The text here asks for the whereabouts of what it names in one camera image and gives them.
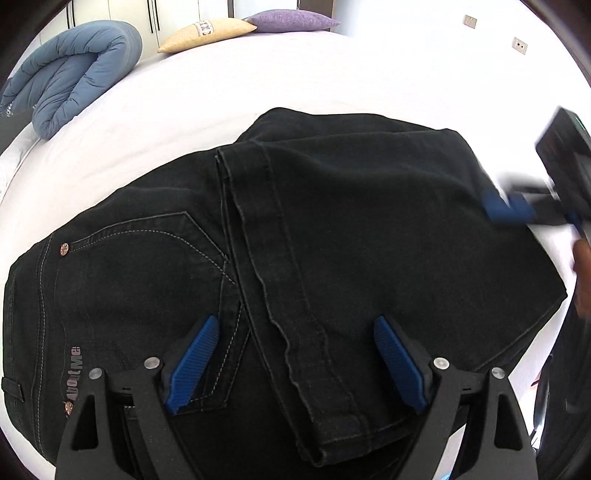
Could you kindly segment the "right hand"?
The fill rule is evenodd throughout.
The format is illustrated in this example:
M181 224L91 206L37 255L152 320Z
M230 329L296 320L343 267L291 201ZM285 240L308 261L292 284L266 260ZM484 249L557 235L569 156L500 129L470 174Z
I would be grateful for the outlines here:
M573 272L577 276L575 287L575 308L578 316L589 320L591 317L591 250L589 243L579 239L573 244Z

